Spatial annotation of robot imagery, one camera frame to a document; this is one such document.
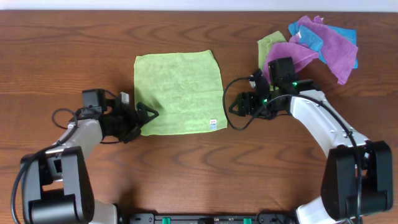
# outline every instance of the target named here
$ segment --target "brown wood surface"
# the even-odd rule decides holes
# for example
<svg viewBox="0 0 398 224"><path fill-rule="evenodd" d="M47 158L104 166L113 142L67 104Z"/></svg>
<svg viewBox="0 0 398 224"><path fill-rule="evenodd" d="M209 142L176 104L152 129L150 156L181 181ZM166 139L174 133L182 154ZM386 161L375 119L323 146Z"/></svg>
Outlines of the brown wood surface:
<svg viewBox="0 0 398 224"><path fill-rule="evenodd" d="M277 30L289 39L287 26L306 14L358 30L359 68L346 85L319 60L300 74L314 79L359 132L390 145L397 183L398 14L1 11L0 223L12 222L9 200L20 158L59 138L63 130L50 116L57 108L79 108L82 90L133 93L136 56L208 49L226 86L255 71L257 40ZM227 103L243 90L250 90L246 82L232 86ZM231 117L237 124L248 120ZM60 114L58 120L68 118ZM86 164L95 197L119 202L125 211L257 213L290 210L319 196L325 161L304 126L281 116L255 120L242 132L100 145ZM397 200L394 206L366 223L397 223Z"/></svg>

